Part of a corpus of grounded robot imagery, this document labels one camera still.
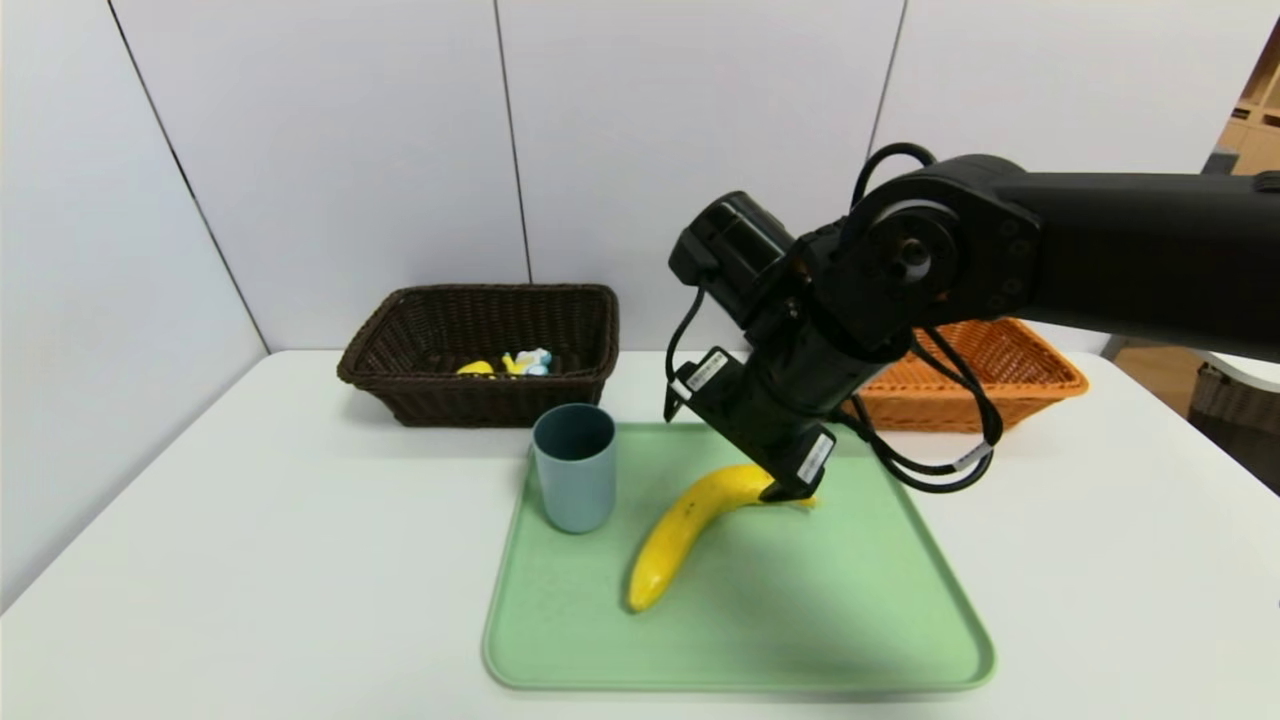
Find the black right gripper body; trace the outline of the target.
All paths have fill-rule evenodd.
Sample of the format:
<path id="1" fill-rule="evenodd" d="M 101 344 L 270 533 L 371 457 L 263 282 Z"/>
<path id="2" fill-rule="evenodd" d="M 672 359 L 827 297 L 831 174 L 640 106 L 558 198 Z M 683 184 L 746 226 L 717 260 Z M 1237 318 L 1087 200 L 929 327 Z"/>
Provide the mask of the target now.
<path id="1" fill-rule="evenodd" d="M 867 350 L 832 322 L 791 320 L 754 342 L 744 361 L 716 346 L 699 363 L 671 368 L 684 406 L 719 433 L 792 498 L 812 497 L 835 450 L 826 428 L 841 404 L 893 361 L 893 347 Z"/>

